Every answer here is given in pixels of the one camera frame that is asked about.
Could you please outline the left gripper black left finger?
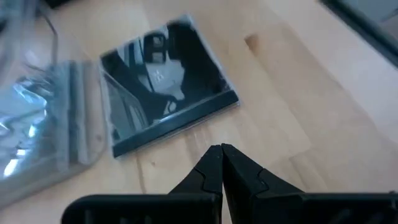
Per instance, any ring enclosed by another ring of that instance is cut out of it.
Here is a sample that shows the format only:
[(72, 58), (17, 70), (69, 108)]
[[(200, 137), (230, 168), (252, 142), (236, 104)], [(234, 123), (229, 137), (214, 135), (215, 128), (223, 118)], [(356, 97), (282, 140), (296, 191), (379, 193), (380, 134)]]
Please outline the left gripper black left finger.
[(211, 146), (169, 193), (84, 196), (61, 224), (220, 224), (222, 178), (223, 150)]

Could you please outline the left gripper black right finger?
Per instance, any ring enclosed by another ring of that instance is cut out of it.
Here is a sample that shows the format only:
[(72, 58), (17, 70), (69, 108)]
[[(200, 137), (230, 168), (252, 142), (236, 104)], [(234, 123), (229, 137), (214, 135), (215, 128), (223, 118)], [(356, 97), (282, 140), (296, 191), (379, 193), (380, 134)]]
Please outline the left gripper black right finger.
[(398, 193), (308, 193), (222, 144), (233, 224), (398, 224)]

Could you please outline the clear lids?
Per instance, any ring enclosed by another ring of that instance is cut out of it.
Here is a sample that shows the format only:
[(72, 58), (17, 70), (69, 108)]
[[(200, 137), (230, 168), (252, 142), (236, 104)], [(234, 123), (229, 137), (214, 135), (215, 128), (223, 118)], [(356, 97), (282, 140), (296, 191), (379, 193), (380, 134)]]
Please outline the clear lids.
[(112, 152), (167, 138), (239, 98), (191, 16), (185, 14), (104, 53)]

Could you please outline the black jewel case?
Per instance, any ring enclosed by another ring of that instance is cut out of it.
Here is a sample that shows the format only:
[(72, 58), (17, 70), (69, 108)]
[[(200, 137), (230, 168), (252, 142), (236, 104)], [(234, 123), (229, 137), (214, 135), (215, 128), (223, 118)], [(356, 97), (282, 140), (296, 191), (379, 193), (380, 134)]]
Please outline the black jewel case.
[(0, 192), (67, 179), (92, 166), (107, 139), (95, 63), (24, 69), (0, 85)]

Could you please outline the black aluminium table frame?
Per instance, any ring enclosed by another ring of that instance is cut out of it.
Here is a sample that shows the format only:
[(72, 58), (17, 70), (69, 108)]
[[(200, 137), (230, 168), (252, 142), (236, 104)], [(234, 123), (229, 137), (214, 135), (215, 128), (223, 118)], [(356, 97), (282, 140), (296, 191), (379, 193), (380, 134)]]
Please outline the black aluminium table frame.
[(319, 0), (334, 15), (358, 33), (367, 43), (398, 68), (398, 40), (343, 0)]

